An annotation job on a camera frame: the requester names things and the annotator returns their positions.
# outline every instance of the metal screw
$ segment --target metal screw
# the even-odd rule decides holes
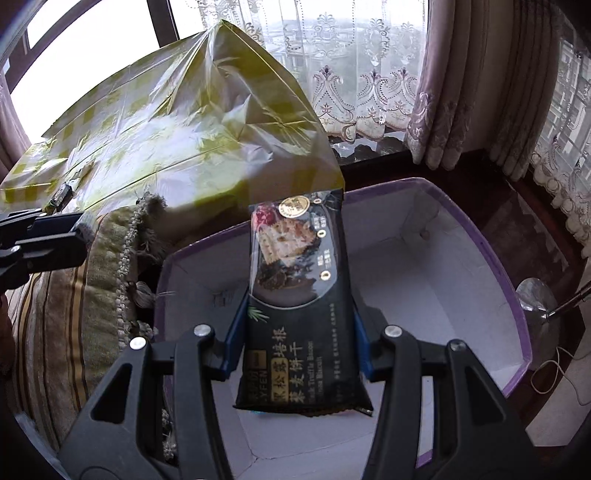
[[[193,333],[196,337],[206,337],[211,332],[212,332],[212,328],[205,323],[202,323],[201,325],[197,325],[193,329]]]
[[[142,348],[144,348],[146,346],[146,339],[144,337],[132,338],[129,343],[129,346],[133,350],[141,350]]]
[[[398,325],[388,325],[384,329],[384,333],[386,334],[386,337],[398,338],[402,335],[402,329]]]
[[[452,340],[449,342],[449,346],[454,352],[461,352],[466,349],[466,344],[461,340]]]

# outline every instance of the striped fabric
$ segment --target striped fabric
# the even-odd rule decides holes
[[[86,262],[34,274],[7,293],[17,344],[9,403],[32,418],[58,451],[76,415],[119,355],[115,290],[135,207],[99,219]],[[130,259],[129,280],[136,280]],[[134,312],[127,312],[135,318]]]

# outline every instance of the floor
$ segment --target floor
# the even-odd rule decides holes
[[[514,287],[525,278],[540,278],[550,286],[558,302],[576,291],[585,265],[581,245],[566,231],[564,215],[550,206],[550,195],[533,182],[531,173],[511,183],[483,151],[463,154],[452,172],[417,166],[408,152],[342,165],[342,170],[347,190],[405,177],[432,181],[482,231]],[[562,324],[559,344],[575,352],[583,334],[583,320],[576,309]],[[566,369],[570,358],[564,357],[561,366]],[[553,379],[552,370],[547,369],[537,375],[536,384],[546,389]],[[549,397],[531,388],[528,373],[509,401],[527,426]]]

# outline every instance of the snack package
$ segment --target snack package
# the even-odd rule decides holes
[[[236,408],[308,415],[373,407],[359,376],[342,190],[259,203]]]

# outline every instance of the storage box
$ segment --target storage box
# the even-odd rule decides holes
[[[467,216],[424,179],[345,195],[343,222],[351,282],[365,304],[420,340],[465,340],[507,396],[531,361],[527,325],[494,252]],[[172,255],[158,285],[160,339],[233,316],[248,285],[249,225],[243,223]],[[379,415],[383,383],[367,384],[373,418],[354,411],[324,417],[232,408],[241,365],[214,382],[226,452],[240,480],[361,478]],[[433,388],[423,378],[417,462],[430,459]]]

